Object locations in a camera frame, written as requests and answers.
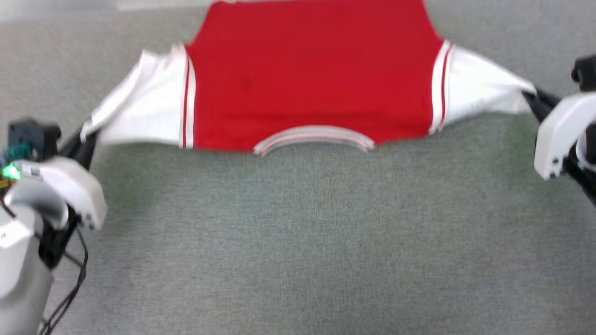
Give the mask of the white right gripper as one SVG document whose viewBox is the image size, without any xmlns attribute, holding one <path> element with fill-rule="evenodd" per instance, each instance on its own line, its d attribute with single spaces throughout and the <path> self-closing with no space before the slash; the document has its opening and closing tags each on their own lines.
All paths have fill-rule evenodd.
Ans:
<svg viewBox="0 0 596 335">
<path fill-rule="evenodd" d="M 535 148 L 534 167 L 544 179 L 562 174 L 563 159 L 570 153 L 579 155 L 580 169 L 595 171 L 587 159 L 587 128 L 596 120 L 596 94 L 578 93 L 565 98 L 540 88 L 523 90 L 523 114 L 540 124 Z"/>
</svg>

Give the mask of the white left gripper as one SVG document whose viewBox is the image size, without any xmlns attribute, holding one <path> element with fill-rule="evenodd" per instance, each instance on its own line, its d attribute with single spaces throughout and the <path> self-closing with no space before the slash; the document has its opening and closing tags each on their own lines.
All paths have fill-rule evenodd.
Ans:
<svg viewBox="0 0 596 335">
<path fill-rule="evenodd" d="M 90 170 L 99 131 L 81 138 L 82 127 L 45 162 L 16 161 L 21 173 L 15 184 L 14 203 L 30 204 L 50 216 L 54 229 L 64 229 L 68 207 L 88 229 L 101 229 L 107 214 L 103 188 Z"/>
</svg>

